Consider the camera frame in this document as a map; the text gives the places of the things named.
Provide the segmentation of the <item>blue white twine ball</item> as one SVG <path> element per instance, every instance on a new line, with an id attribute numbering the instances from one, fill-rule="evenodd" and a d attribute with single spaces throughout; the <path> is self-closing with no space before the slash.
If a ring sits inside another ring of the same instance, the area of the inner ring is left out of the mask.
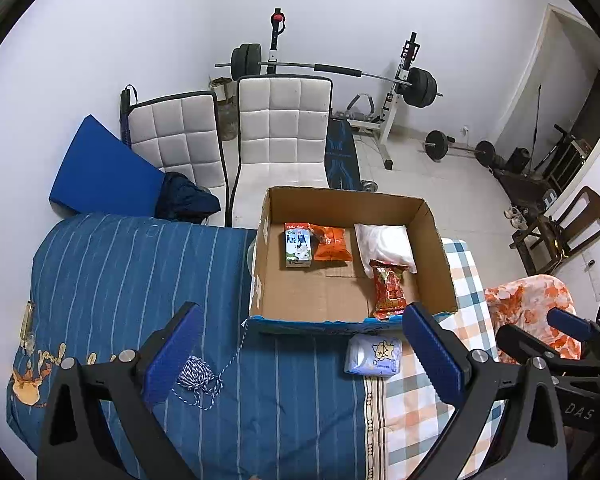
<path id="1" fill-rule="evenodd" d="M 245 320 L 240 324 L 237 349 L 219 373 L 215 373 L 200 356 L 190 356 L 178 375 L 175 386 L 171 389 L 174 396 L 187 406 L 198 408 L 203 412 L 210 411 L 224 388 L 225 373 L 238 361 L 247 334 L 248 321 Z"/>

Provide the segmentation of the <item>light blue tissue pack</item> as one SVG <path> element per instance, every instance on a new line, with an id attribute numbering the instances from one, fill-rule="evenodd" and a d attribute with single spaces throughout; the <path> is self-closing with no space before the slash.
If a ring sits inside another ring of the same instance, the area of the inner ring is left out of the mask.
<path id="1" fill-rule="evenodd" d="M 358 334 L 349 340 L 344 371 L 364 377 L 392 377 L 400 372 L 401 359 L 399 338 Z"/>

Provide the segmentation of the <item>red patterned snack bag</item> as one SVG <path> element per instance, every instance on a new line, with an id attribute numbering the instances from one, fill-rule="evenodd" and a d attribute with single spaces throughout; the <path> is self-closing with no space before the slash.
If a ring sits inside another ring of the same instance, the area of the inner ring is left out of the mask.
<path id="1" fill-rule="evenodd" d="M 370 267 L 373 271 L 376 294 L 373 317 L 385 321 L 392 316 L 402 314 L 407 307 L 403 288 L 407 267 L 378 260 L 372 260 Z"/>

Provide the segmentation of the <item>white soft plastic bag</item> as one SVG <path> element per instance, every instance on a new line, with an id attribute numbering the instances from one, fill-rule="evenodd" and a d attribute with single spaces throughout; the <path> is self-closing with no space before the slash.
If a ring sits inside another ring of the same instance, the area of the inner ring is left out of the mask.
<path id="1" fill-rule="evenodd" d="M 370 264 L 372 261 L 392 266 L 405 266 L 411 274 L 417 273 L 415 257 L 404 224 L 369 226 L 355 223 L 354 230 L 360 259 L 368 278 L 374 275 Z"/>

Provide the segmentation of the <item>orange snack bag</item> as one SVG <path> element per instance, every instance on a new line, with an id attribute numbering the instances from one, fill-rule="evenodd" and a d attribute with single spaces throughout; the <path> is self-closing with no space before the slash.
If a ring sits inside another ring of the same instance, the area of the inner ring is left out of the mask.
<path id="1" fill-rule="evenodd" d="M 351 261 L 352 255 L 344 238 L 343 228 L 309 224 L 312 235 L 317 240 L 313 253 L 315 261 Z"/>

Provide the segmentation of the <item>pure milk carton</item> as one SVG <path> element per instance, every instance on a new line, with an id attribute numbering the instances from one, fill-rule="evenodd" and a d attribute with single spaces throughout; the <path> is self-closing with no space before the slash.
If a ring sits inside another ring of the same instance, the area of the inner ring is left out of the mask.
<path id="1" fill-rule="evenodd" d="M 287 268 L 308 268 L 313 260 L 311 230 L 307 223 L 284 224 Z"/>

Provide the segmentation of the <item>plaid checked cloth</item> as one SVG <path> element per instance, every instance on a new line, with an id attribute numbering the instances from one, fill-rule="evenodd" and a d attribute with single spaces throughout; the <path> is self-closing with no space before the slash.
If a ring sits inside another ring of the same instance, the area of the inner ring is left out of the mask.
<path id="1" fill-rule="evenodd" d="M 442 240 L 454 285 L 457 311 L 437 321 L 469 350 L 498 356 L 495 334 L 475 259 L 464 240 Z M 367 479 L 405 479 L 451 420 L 454 408 L 440 401 L 407 342 L 400 370 L 388 378 L 365 377 L 364 445 Z"/>

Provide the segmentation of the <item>blue striped bed sheet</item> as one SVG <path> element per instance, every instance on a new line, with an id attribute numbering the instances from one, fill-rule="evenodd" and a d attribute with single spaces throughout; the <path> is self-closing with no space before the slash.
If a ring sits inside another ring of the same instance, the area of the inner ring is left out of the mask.
<path id="1" fill-rule="evenodd" d="M 343 336 L 248 313 L 248 230 L 79 214 L 32 262 L 6 418 L 41 479 L 365 479 Z"/>

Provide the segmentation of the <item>black exercise machine in doorway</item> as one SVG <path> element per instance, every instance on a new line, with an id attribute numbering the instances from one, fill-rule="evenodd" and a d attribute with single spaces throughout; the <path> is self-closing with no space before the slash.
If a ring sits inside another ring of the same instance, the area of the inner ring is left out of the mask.
<path id="1" fill-rule="evenodd" d="M 538 89 L 532 150 L 515 148 L 509 159 L 494 157 L 489 167 L 512 207 L 532 216 L 547 211 L 556 202 L 592 152 L 587 140 L 555 124 L 558 140 L 538 162 L 532 162 L 538 140 L 540 97 Z"/>

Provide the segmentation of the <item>dark navy clothing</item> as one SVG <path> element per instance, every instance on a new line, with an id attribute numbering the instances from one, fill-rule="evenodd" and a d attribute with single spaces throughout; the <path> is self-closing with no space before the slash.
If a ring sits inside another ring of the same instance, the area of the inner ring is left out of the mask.
<path id="1" fill-rule="evenodd" d="M 184 174 L 167 172 L 164 175 L 155 206 L 155 218 L 203 224 L 220 211 L 218 198 Z"/>

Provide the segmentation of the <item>blue foam mat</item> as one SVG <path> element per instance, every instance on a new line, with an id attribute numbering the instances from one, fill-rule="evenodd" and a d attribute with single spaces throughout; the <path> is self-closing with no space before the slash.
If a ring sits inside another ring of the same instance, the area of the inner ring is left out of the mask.
<path id="1" fill-rule="evenodd" d="M 163 173 L 94 116 L 83 119 L 50 190 L 50 201 L 78 214 L 151 217 Z"/>

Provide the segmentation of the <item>floor barbell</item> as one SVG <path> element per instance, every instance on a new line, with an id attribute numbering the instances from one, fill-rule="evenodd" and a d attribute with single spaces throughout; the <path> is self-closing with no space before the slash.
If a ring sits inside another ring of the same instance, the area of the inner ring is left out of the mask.
<path id="1" fill-rule="evenodd" d="M 433 162 L 440 162 L 452 150 L 474 155 L 483 167 L 491 167 L 495 158 L 495 148 L 491 142 L 483 140 L 472 148 L 471 146 L 457 144 L 452 136 L 447 136 L 439 130 L 431 130 L 422 145 L 426 155 Z"/>

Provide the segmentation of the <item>left white quilted chair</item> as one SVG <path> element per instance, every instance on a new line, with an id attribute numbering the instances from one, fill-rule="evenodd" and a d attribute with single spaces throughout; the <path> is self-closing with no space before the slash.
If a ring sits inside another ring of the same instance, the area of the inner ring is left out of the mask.
<path id="1" fill-rule="evenodd" d="M 228 225 L 230 186 L 219 132 L 218 106 L 210 90 L 140 102 L 130 84 L 120 93 L 120 134 L 135 154 L 162 172 L 178 172 L 213 194 L 221 210 L 206 221 Z"/>

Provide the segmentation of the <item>white quilted chair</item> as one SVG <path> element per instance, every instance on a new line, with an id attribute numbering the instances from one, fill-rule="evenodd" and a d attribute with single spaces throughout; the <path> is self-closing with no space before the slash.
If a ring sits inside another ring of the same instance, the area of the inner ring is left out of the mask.
<path id="1" fill-rule="evenodd" d="M 272 186 L 326 188 L 332 81 L 294 75 L 237 81 L 238 170 L 230 221 L 255 229 Z"/>
<path id="2" fill-rule="evenodd" d="M 218 106 L 210 90 L 140 102 L 130 84 L 120 93 L 120 134 L 135 154 L 162 172 L 178 172 L 213 194 L 221 210 L 206 221 L 228 225 L 230 186 L 219 132 Z"/>

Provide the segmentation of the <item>barbell on rack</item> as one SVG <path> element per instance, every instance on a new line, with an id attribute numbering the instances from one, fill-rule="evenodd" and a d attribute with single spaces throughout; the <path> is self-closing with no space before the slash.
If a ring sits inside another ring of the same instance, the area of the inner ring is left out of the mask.
<path id="1" fill-rule="evenodd" d="M 241 44 L 235 48 L 230 55 L 228 62 L 215 63 L 214 68 L 228 68 L 230 78 L 238 81 L 245 76 L 260 75 L 262 68 L 305 68 L 324 74 L 334 74 L 353 78 L 376 79 L 393 84 L 394 91 L 402 96 L 407 105 L 418 108 L 430 106 L 437 98 L 442 98 L 443 94 L 438 89 L 436 78 L 418 67 L 408 68 L 404 75 L 399 74 L 394 77 L 386 77 L 365 73 L 357 68 L 346 66 L 323 64 L 323 63 L 302 63 L 302 62 L 280 62 L 263 61 L 261 58 L 262 48 L 260 44 Z"/>

